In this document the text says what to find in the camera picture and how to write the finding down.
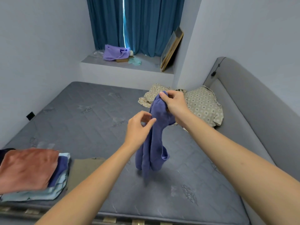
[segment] blue curtain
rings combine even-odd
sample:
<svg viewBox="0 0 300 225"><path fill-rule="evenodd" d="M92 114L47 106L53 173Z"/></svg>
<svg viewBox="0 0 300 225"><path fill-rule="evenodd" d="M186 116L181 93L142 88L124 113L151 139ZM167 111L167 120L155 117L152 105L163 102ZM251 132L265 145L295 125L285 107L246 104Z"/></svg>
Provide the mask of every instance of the blue curtain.
<svg viewBox="0 0 300 225"><path fill-rule="evenodd" d="M184 0L124 0L125 40L133 53L161 56L179 26Z"/></svg>
<svg viewBox="0 0 300 225"><path fill-rule="evenodd" d="M87 0L96 50L105 44L125 47L123 0Z"/></svg>

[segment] purple plastic bag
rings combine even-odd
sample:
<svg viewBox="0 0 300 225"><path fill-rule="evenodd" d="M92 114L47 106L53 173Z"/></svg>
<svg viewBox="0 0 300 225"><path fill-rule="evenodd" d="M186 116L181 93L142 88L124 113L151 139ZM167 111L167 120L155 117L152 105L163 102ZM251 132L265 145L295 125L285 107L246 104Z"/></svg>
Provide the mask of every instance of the purple plastic bag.
<svg viewBox="0 0 300 225"><path fill-rule="evenodd" d="M124 58L128 58L129 55L130 55L130 48L105 45L103 59L104 60L124 59Z"/></svg>

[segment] red towel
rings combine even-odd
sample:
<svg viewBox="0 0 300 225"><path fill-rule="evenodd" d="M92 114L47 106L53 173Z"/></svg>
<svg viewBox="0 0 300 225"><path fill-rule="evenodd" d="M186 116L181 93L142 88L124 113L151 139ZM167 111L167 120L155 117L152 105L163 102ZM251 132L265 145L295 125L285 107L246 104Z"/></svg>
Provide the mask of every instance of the red towel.
<svg viewBox="0 0 300 225"><path fill-rule="evenodd" d="M57 167L58 154L33 147L7 152L0 166L0 194L46 189Z"/></svg>

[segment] black cord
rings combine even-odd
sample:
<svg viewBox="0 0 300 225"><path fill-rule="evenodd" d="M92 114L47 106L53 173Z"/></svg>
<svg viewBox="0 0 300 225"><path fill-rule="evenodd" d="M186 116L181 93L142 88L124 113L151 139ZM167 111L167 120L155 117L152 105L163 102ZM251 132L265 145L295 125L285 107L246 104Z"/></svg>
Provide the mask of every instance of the black cord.
<svg viewBox="0 0 300 225"><path fill-rule="evenodd" d="M223 57L222 61L218 64L216 70L212 72L211 76L215 76L215 75L216 75L217 69L220 67L220 64L223 62L223 60L224 60L225 58L226 58L226 57Z"/></svg>

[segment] gray mattress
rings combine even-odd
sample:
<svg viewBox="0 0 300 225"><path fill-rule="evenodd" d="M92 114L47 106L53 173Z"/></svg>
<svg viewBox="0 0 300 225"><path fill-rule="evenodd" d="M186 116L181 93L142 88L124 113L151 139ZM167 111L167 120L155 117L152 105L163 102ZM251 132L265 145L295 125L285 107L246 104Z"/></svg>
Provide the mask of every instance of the gray mattress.
<svg viewBox="0 0 300 225"><path fill-rule="evenodd" d="M111 156L123 143L127 121L140 110L145 90L73 82L5 147L54 148L72 159ZM240 196L180 126L163 131L170 154L162 170L144 181L134 156L99 215L193 224L249 224ZM11 202L48 209L60 200Z"/></svg>

